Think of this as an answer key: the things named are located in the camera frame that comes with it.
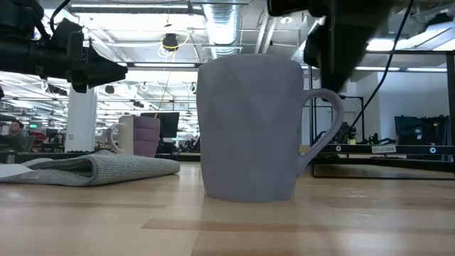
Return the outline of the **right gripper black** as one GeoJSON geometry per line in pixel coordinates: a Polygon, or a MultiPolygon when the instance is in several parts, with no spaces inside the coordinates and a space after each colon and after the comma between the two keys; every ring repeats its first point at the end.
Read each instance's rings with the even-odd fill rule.
{"type": "Polygon", "coordinates": [[[323,0],[267,0],[270,16],[298,11],[329,16],[310,30],[303,57],[310,66],[328,68],[328,88],[338,92],[365,55],[367,41],[387,19],[393,0],[338,0],[330,7],[323,0]]]}

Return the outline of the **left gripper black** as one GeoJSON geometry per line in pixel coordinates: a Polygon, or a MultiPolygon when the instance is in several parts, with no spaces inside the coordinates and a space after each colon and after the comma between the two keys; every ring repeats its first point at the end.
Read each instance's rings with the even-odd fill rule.
{"type": "Polygon", "coordinates": [[[50,41],[40,42],[36,53],[35,72],[38,76],[66,79],[79,93],[86,93],[87,87],[124,80],[128,73],[127,67],[103,58],[92,46],[86,49],[83,35],[69,35],[64,48],[50,41]]]}

